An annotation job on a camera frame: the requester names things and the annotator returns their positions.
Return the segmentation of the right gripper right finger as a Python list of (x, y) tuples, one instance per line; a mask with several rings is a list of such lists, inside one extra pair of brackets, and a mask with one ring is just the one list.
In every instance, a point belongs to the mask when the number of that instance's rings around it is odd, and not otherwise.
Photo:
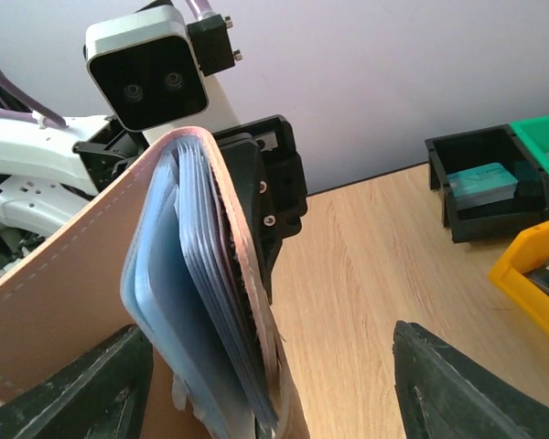
[(549, 438), (549, 407), (426, 328), (397, 321), (395, 392), (408, 438)]

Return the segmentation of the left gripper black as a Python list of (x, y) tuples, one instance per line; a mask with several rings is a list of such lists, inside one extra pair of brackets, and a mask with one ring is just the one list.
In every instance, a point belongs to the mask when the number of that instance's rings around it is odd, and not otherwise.
[[(104, 190), (148, 147), (141, 133), (126, 131), (116, 117), (91, 140), (78, 141), (72, 153), (88, 171), (98, 191)], [(300, 232), (307, 213), (307, 183), (296, 150), (293, 128), (282, 115), (214, 132), (253, 237), (261, 279), (273, 303), (272, 272), (282, 237)], [(276, 215), (276, 224), (264, 220)]]

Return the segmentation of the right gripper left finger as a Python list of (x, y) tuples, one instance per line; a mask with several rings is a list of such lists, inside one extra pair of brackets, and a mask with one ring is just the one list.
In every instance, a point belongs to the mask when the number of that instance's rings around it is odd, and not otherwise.
[(138, 438), (154, 367), (135, 325), (0, 407), (0, 438)]

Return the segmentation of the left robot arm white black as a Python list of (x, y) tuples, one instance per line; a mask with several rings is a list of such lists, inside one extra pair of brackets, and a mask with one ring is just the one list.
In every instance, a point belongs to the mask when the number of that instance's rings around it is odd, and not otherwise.
[[(276, 115), (214, 135), (271, 281), (282, 241), (300, 232), (307, 185), (290, 123)], [(0, 276), (53, 235), (146, 149), (106, 115), (65, 127), (0, 108)]]

